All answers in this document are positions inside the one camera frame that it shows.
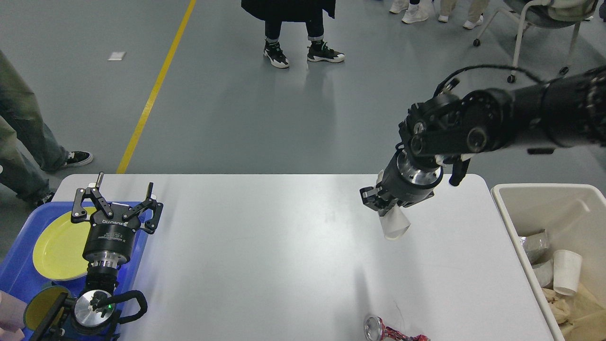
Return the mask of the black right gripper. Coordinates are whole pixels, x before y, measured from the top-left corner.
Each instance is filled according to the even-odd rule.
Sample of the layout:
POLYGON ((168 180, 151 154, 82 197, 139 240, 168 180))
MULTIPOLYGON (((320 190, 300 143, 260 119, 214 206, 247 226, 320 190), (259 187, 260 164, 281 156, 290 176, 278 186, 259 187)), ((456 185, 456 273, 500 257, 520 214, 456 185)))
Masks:
POLYGON ((396 151, 379 176, 379 187, 360 188, 362 203, 385 216, 396 205, 409 207, 433 196, 443 179, 442 168, 418 168, 406 151, 396 151))

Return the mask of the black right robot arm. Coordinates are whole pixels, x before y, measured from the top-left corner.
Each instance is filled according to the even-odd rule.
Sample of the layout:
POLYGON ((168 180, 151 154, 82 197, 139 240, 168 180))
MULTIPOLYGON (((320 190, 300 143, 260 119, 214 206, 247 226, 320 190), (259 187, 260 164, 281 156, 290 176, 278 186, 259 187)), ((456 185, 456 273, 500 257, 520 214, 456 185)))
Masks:
POLYGON ((401 141, 374 186, 361 188, 362 203, 385 216, 433 197, 444 167, 458 186, 471 158, 518 146, 528 154, 551 154, 577 145, 605 146, 605 67, 550 81, 527 73, 535 85, 490 88, 459 98, 452 73, 433 97, 412 104, 400 122, 401 141))

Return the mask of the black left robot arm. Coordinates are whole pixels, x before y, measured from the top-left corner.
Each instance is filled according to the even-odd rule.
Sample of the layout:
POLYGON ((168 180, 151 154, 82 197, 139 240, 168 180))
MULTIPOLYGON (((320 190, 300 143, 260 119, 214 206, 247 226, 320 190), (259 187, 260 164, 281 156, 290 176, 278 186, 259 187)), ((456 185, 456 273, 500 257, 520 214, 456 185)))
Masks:
POLYGON ((83 289, 72 296, 64 287, 49 286, 30 301, 23 320, 33 341, 75 341, 81 336, 116 341, 120 325, 147 312, 141 291, 116 293, 118 276, 132 258, 138 235, 158 229, 164 205, 154 197, 153 183, 135 206, 110 203, 100 193, 103 177, 101 172, 94 184, 77 189, 70 211, 70 222, 89 225, 82 247, 87 262, 83 289))

